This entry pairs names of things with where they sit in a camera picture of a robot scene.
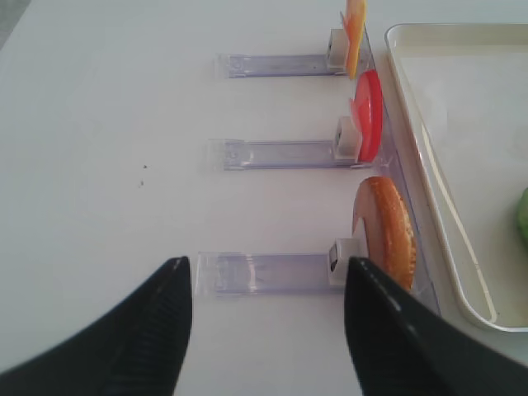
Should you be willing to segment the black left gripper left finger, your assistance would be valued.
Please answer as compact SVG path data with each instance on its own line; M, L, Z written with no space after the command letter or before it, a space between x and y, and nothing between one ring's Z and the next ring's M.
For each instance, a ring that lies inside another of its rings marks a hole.
M171 258L68 340L1 374L3 395L172 395L192 326L191 265Z

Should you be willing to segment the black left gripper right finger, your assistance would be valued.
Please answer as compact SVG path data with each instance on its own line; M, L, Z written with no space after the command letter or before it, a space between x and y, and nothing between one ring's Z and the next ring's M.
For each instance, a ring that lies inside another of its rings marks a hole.
M346 341L365 395L525 395L527 368L434 314L372 261L351 257Z

